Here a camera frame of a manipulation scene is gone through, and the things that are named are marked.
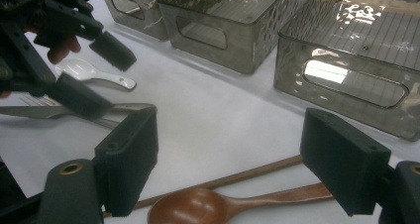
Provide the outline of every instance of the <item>utensil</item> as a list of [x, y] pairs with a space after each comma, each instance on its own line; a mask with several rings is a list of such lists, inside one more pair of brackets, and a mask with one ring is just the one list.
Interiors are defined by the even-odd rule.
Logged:
[[[110, 109], [112, 112], [134, 112], [140, 109], [154, 106], [148, 103], [120, 103], [115, 104], [114, 107]], [[17, 116], [17, 117], [28, 117], [28, 118], [58, 118], [65, 115], [76, 116], [76, 114], [63, 106], [8, 106], [0, 107], [0, 114]], [[109, 119], [98, 118], [98, 119], [89, 119], [88, 121], [94, 122], [101, 126], [114, 129], [120, 123], [112, 121]]]
[[76, 57], [68, 57], [63, 59], [55, 66], [55, 71], [58, 75], [63, 72], [68, 73], [77, 80], [89, 80], [92, 78], [104, 79], [117, 83], [127, 89], [132, 89], [136, 86], [136, 81], [128, 77], [118, 74], [112, 74], [100, 71], [90, 62]]
[[247, 209], [325, 200], [333, 197], [323, 183], [249, 198], [233, 198], [205, 188], [190, 188], [159, 200], [149, 211], [149, 224], [223, 224]]
[[[214, 180], [211, 180], [211, 181], [202, 182], [200, 184], [189, 186], [189, 187], [186, 187], [186, 188], [183, 188], [183, 189], [197, 188], [197, 187], [214, 189], [214, 188], [221, 187], [221, 186], [224, 186], [224, 185], [229, 185], [229, 184], [232, 184], [232, 183], [235, 183], [235, 182], [239, 182], [239, 181], [243, 181], [243, 180], [246, 180], [246, 179], [249, 179], [249, 178], [264, 175], [264, 174], [272, 172], [272, 171], [281, 170], [283, 168], [296, 166], [298, 164], [302, 164], [302, 157], [300, 155], [290, 157], [290, 158], [286, 158], [286, 159], [283, 159], [281, 161], [270, 163], [270, 164], [260, 166], [260, 167], [257, 167], [257, 168], [251, 168], [251, 169], [248, 169], [248, 170], [245, 170], [245, 171], [242, 171], [242, 172], [238, 172], [238, 173], [235, 173], [235, 174], [232, 174], [232, 175], [220, 177], [220, 178], [217, 178], [217, 179], [214, 179]], [[153, 205], [158, 200], [162, 199], [163, 197], [165, 197], [169, 194], [170, 193], [166, 193], [166, 194], [150, 197], [150, 198], [147, 198], [147, 199], [144, 199], [144, 200], [140, 200], [136, 203], [134, 209], [138, 209], [138, 208]]]

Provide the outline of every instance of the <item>wooden spoon handle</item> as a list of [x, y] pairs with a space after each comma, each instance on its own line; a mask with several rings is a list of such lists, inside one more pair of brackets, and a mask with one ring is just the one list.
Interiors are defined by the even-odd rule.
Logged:
[[236, 214], [238, 212], [242, 212], [247, 209], [258, 206], [318, 201], [330, 199], [332, 197], [333, 195], [330, 193], [327, 187], [323, 183], [319, 182], [280, 192], [269, 193], [262, 196], [248, 198], [225, 198], [227, 199], [229, 204], [231, 204], [230, 206], [232, 208], [230, 212], [232, 215], [234, 215], [234, 213]]
[[[301, 163], [302, 163], [302, 157], [300, 155], [297, 155], [297, 156], [290, 157], [290, 158], [287, 158], [287, 159], [284, 159], [275, 163], [271, 163], [271, 164], [264, 165], [257, 168], [252, 168], [246, 171], [238, 172], [232, 175], [224, 176], [218, 179], [214, 179], [208, 182], [203, 182], [203, 183], [189, 186], [182, 189], [187, 189], [191, 187], [202, 187], [202, 188], [214, 189], [214, 188], [228, 185], [234, 182], [238, 182], [238, 181], [246, 180], [248, 178], [263, 175], [263, 174], [266, 174], [275, 170], [280, 170], [282, 168], [292, 167]], [[155, 204], [159, 199], [167, 196], [168, 194], [171, 194], [171, 192], [138, 201], [136, 205], [134, 206], [134, 209], [151, 206]], [[111, 216], [109, 213], [106, 213], [106, 212], [104, 212], [103, 214], [104, 214], [104, 217]]]

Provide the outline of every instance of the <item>human hand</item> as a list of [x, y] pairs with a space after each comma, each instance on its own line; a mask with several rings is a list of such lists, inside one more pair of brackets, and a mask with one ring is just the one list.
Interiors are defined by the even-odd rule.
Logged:
[[[35, 29], [27, 29], [27, 31], [36, 33]], [[81, 50], [80, 43], [76, 36], [67, 37], [61, 44], [51, 48], [47, 53], [47, 57], [51, 63], [58, 63], [64, 59], [70, 52], [78, 53]], [[3, 91], [0, 93], [0, 98], [6, 98], [10, 95], [10, 91]]]

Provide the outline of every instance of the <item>robotic arm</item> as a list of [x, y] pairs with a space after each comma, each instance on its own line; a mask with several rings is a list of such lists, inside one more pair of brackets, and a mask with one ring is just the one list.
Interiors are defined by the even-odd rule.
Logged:
[[24, 31], [25, 27], [39, 29], [34, 43], [48, 48], [69, 35], [92, 41], [93, 51], [127, 70], [136, 57], [103, 31], [92, 9], [85, 0], [0, 0], [0, 92], [47, 94], [82, 116], [103, 115], [111, 105], [68, 75], [55, 80]]

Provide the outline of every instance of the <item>gripper screw hole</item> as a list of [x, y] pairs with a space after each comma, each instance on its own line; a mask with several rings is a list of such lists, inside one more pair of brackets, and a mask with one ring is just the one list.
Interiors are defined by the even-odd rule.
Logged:
[[59, 173], [62, 175], [69, 175], [69, 174], [74, 174], [78, 171], [80, 171], [81, 169], [83, 169], [83, 165], [82, 164], [70, 164], [64, 168], [62, 168]]

